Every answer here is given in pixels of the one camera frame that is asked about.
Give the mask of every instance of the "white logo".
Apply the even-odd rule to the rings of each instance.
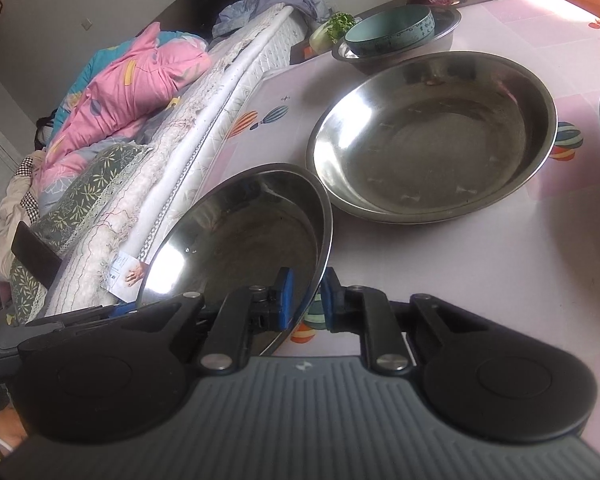
[[[313,368],[314,366],[309,361],[302,361],[300,364],[296,365],[296,368],[301,372],[307,371],[309,368]]]

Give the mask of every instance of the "pink blanket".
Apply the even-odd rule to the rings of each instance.
[[[159,32],[160,24],[152,23],[124,56],[85,88],[49,146],[37,175],[40,194],[45,190],[54,194],[58,180],[72,180],[82,172],[93,158],[85,156],[89,150],[83,148],[114,134],[120,141],[131,139],[147,114],[165,107],[178,90],[210,67],[203,41],[184,36],[158,47]]]

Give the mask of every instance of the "gray ribbed panel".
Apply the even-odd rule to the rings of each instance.
[[[297,368],[305,362],[311,366]],[[600,457],[575,437],[514,447],[465,436],[429,413],[407,381],[371,374],[357,357],[251,358],[238,374],[201,381],[160,428],[110,446],[33,437],[0,473],[8,480],[595,480]]]

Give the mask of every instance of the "beige cloth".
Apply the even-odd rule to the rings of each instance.
[[[36,171],[45,160],[45,152],[36,151],[28,155],[32,159],[32,170]],[[31,219],[20,204],[23,197],[31,188],[31,174],[23,173],[20,169],[9,181],[7,194],[0,202],[0,281],[8,282],[11,265],[15,256],[11,252],[11,243],[19,222],[31,225]]]

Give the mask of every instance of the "silver screw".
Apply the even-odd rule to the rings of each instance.
[[[382,354],[376,363],[379,367],[392,372],[399,372],[409,366],[409,360],[400,354]]]
[[[209,370],[226,370],[231,363],[232,359],[225,354],[207,354],[200,359],[200,364]]]

